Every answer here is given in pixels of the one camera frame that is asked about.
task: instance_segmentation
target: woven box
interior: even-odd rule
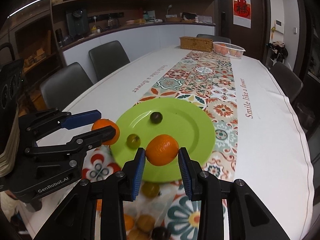
[[[180,37],[180,48],[211,52],[213,44],[211,39]]]

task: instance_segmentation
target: led light strip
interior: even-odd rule
[[[20,8],[19,10],[16,10],[16,11],[15,11],[15,12],[13,12],[12,14],[10,14],[10,15],[8,16],[8,18],[9,18],[9,17],[11,17],[12,15],[16,14],[17,12],[19,12],[19,11],[23,10],[24,8],[26,8],[26,7],[30,6],[31,4],[34,4],[34,3],[39,2],[39,1],[41,1],[41,0],[36,0],[36,1],[32,2],[32,3],[29,3],[29,4],[25,5],[25,6],[23,6],[23,7],[22,7],[22,8]]]

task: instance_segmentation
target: dining table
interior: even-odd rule
[[[310,228],[314,197],[308,144],[289,99],[260,61],[167,47],[108,75],[64,111],[77,114],[97,109],[102,118],[116,122],[134,105],[163,97],[191,102],[210,118],[215,128],[215,145],[208,160],[201,163],[203,170],[222,180],[243,179],[289,238],[302,239]],[[60,129],[37,143],[65,144],[90,129],[91,125]],[[100,161],[99,167],[108,172],[97,170],[92,159]],[[101,146],[87,152],[82,176],[96,181],[118,169],[110,148]],[[32,238],[74,185],[44,197],[42,209],[37,212],[19,203],[20,215]],[[162,183],[160,193],[148,199],[140,192],[137,200],[124,203],[124,213],[135,220],[141,214],[153,216],[155,226],[171,232],[171,240],[196,240],[199,203],[188,200],[181,180]],[[223,201],[224,235],[229,239],[226,209]],[[99,239],[99,211],[96,218],[95,238]]]

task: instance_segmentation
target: green plate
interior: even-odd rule
[[[159,124],[150,121],[153,112],[160,112]],[[118,141],[111,146],[112,155],[120,167],[134,159],[137,150],[130,149],[126,140],[134,133],[140,137],[140,147],[146,148],[157,135],[168,134],[175,138],[179,147],[185,147],[192,160],[203,165],[209,158],[214,143],[214,126],[198,106],[176,98],[151,99],[131,107],[116,122],[120,129]],[[165,166],[154,166],[146,161],[142,180],[169,182],[181,179],[178,157]]]

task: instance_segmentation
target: white tablecloth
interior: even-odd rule
[[[104,78],[65,110],[72,114],[98,109],[116,121],[190,50],[169,47],[147,54]],[[237,95],[238,148],[235,178],[244,179],[278,220],[291,240],[303,238],[311,217],[314,188],[308,144],[289,100],[268,70],[257,60],[231,59]],[[61,129],[39,146],[68,142],[91,125]],[[43,208],[21,216],[34,237],[65,193],[43,198]],[[225,239],[228,239],[225,227]]]

